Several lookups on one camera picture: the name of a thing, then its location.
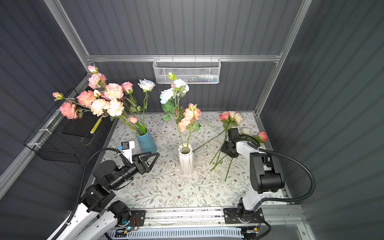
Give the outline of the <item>blue ceramic vase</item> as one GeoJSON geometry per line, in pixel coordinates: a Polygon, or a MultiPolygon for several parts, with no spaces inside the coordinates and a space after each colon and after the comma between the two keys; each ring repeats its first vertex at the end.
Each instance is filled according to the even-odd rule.
{"type": "Polygon", "coordinates": [[[148,129],[144,135],[136,135],[140,149],[142,153],[151,152],[155,154],[157,152],[157,145],[148,129]]]}

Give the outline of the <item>white ribbed vase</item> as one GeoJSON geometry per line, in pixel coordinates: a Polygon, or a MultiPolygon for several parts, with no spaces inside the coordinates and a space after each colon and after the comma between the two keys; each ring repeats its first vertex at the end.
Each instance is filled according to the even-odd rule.
{"type": "Polygon", "coordinates": [[[194,171],[195,161],[191,145],[182,144],[178,148],[179,163],[184,175],[191,175],[194,171]]]}

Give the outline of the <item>coral spray rose stem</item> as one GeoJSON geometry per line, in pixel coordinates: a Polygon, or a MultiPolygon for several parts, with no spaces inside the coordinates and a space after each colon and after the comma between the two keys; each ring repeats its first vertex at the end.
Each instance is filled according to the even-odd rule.
{"type": "Polygon", "coordinates": [[[201,129],[200,123],[198,123],[198,120],[201,117],[201,110],[197,107],[197,105],[190,103],[188,105],[188,108],[185,109],[183,113],[183,118],[178,123],[178,128],[180,130],[180,133],[187,132],[187,140],[182,141],[182,148],[181,153],[182,154],[188,154],[191,152],[192,148],[190,147],[190,139],[192,136],[192,133],[197,132],[201,129]]]}

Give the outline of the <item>cream double peony stem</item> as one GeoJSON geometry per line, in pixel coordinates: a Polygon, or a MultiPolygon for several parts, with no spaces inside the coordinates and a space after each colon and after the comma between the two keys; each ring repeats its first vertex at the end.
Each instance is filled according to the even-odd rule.
{"type": "Polygon", "coordinates": [[[123,102],[119,100],[106,101],[104,99],[97,99],[91,104],[90,109],[93,115],[97,115],[98,117],[101,115],[108,115],[112,118],[121,120],[137,135],[144,133],[139,127],[138,120],[134,117],[129,117],[125,111],[123,102]]]}

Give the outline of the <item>white green flower stem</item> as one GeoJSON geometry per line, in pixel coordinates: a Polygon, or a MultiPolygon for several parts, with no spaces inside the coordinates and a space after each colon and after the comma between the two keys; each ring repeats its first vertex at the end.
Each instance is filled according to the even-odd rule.
{"type": "Polygon", "coordinates": [[[179,123],[184,118],[184,107],[181,105],[181,98],[186,95],[189,90],[187,83],[178,79],[174,72],[168,73],[168,78],[171,81],[171,87],[164,90],[160,94],[162,109],[165,113],[162,120],[169,122],[171,117],[176,121],[181,145],[183,145],[182,131],[179,128],[179,123]]]}

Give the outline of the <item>white rose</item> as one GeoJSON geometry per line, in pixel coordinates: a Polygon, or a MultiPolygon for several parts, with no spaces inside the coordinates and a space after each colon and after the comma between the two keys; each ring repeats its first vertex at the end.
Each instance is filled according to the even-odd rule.
{"type": "Polygon", "coordinates": [[[142,113],[142,130],[144,135],[147,133],[146,125],[145,125],[145,111],[148,108],[149,94],[153,90],[153,88],[156,86],[156,84],[151,80],[143,79],[143,80],[139,80],[138,86],[143,90],[145,94],[145,98],[143,101],[143,113],[142,113]]]}

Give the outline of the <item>single pink rose stem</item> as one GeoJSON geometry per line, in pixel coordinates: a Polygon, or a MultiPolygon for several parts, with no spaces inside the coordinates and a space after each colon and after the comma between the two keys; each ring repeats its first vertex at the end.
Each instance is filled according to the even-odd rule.
{"type": "Polygon", "coordinates": [[[146,128],[141,115],[142,107],[139,105],[134,95],[133,84],[124,82],[122,88],[125,95],[125,110],[129,113],[128,123],[138,136],[142,136],[146,133],[146,128]]]}

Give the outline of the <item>pink peony stem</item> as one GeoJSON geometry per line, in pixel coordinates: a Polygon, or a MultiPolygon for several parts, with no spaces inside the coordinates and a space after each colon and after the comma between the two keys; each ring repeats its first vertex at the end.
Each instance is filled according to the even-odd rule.
{"type": "Polygon", "coordinates": [[[115,83],[110,83],[106,85],[106,88],[102,93],[102,98],[107,101],[122,99],[123,97],[124,93],[122,86],[115,83]]]}

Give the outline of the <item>pink spray rose stem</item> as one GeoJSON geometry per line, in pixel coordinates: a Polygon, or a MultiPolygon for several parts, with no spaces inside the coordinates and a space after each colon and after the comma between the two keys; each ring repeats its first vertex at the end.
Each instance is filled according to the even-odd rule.
{"type": "Polygon", "coordinates": [[[55,101],[65,100],[60,106],[60,112],[69,120],[82,119],[85,112],[90,112],[97,116],[97,114],[91,110],[92,103],[97,100],[93,91],[83,91],[75,99],[65,98],[64,95],[59,92],[54,92],[52,95],[55,101]]]}

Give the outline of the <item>pink multi-bloom rose stem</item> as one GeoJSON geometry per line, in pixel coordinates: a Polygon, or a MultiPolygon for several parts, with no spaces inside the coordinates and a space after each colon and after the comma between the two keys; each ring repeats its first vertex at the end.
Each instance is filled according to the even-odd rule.
{"type": "Polygon", "coordinates": [[[88,66],[88,70],[92,75],[89,77],[89,87],[93,90],[98,88],[105,88],[107,78],[105,75],[99,72],[98,68],[94,66],[88,66]]]}

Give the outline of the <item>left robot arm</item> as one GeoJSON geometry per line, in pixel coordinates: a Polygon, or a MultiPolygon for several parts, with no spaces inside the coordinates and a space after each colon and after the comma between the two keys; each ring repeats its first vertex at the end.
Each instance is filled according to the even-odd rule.
{"type": "Polygon", "coordinates": [[[119,168],[114,161],[104,161],[93,171],[95,182],[78,194],[69,216],[48,237],[50,240],[96,240],[116,225],[126,227],[134,220],[129,207],[114,201],[115,192],[129,183],[136,174],[149,173],[159,153],[143,153],[129,161],[116,151],[125,164],[119,168]]]}

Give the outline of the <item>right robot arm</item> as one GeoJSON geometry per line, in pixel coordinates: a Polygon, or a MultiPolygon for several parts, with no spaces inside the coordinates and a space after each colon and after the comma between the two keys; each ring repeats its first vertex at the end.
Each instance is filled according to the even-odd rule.
{"type": "Polygon", "coordinates": [[[228,140],[223,143],[221,152],[232,159],[243,156],[250,162],[251,188],[240,198],[237,206],[237,212],[242,216],[246,212],[256,211],[262,200],[284,188],[285,180],[279,159],[274,159],[262,149],[259,141],[241,135],[236,128],[229,129],[227,134],[228,140]]]}

